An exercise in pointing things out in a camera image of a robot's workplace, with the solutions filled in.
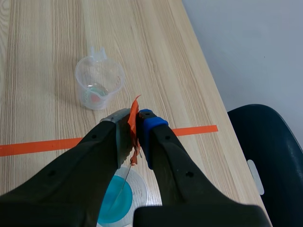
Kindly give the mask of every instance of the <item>torn orange paper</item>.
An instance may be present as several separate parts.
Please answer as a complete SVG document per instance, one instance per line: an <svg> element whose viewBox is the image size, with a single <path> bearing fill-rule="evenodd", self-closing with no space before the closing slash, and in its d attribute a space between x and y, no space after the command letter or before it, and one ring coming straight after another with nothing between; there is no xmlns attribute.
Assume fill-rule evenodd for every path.
<svg viewBox="0 0 303 227"><path fill-rule="evenodd" d="M136 131L136 115L137 115L137 113L139 113L139 104L137 102L137 98L139 96L137 96L134 99L134 102L133 102L132 107L131 107L129 119L128 119L128 122L127 122L131 127L131 138L132 138L132 144L133 144L133 147L134 147L134 154L131 157L132 166L134 166L135 164L138 164L137 156L140 152L140 144L139 144L139 140L137 138L137 131Z"/></svg>

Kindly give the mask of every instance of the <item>plastic cup with blue liquid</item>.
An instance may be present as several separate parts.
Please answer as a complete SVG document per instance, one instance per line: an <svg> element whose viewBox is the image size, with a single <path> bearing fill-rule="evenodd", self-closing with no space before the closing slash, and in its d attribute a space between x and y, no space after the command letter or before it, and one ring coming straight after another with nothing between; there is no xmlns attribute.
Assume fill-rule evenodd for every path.
<svg viewBox="0 0 303 227"><path fill-rule="evenodd" d="M146 205L148 191L145 181L132 169L127 176L128 171L128 168L121 167L112 178L100 208L98 227L122 227L131 224L134 211Z"/></svg>

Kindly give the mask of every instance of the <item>white wall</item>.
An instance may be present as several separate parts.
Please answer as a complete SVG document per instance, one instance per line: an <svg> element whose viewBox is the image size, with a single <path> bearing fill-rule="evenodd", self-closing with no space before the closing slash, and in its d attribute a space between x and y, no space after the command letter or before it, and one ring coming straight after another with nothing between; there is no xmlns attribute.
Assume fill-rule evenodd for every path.
<svg viewBox="0 0 303 227"><path fill-rule="evenodd" d="M183 0L226 110L264 104L303 146L303 0Z"/></svg>

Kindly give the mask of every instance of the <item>orange tape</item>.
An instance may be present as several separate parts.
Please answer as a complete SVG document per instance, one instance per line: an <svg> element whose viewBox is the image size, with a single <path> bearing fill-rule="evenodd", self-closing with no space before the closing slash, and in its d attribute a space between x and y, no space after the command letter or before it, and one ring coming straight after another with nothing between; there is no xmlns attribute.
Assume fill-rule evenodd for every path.
<svg viewBox="0 0 303 227"><path fill-rule="evenodd" d="M182 129L173 129L176 136L186 136L193 134L201 134L208 132L216 132L216 125L190 127ZM82 138L63 139L63 140L48 140L30 143L16 143L8 145L0 145L0 157L10 155L22 155L36 152L44 152L51 150L70 149L76 146Z"/></svg>
<svg viewBox="0 0 303 227"><path fill-rule="evenodd" d="M64 139L64 140L47 140L30 143L16 143L0 145L0 157L9 155L23 155L36 152L51 150L70 149L76 146L82 138Z"/></svg>
<svg viewBox="0 0 303 227"><path fill-rule="evenodd" d="M173 129L172 131L175 133L176 136L187 136L187 135L202 134L208 132L216 132L218 131L218 128L216 125L208 125L208 126Z"/></svg>

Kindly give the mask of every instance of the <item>wooden table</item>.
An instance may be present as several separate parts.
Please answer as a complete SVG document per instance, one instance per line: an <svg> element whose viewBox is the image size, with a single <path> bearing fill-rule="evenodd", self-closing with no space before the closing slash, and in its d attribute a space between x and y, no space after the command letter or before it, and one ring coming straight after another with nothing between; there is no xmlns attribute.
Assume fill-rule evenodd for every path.
<svg viewBox="0 0 303 227"><path fill-rule="evenodd" d="M76 94L74 70L91 46L104 46L126 76L101 111L81 106ZM83 137L138 94L140 108L171 128L217 125L218 132L179 139L220 191L263 207L181 0L0 0L1 145ZM64 151L0 157L0 194ZM145 159L135 170L148 204L160 204Z"/></svg>

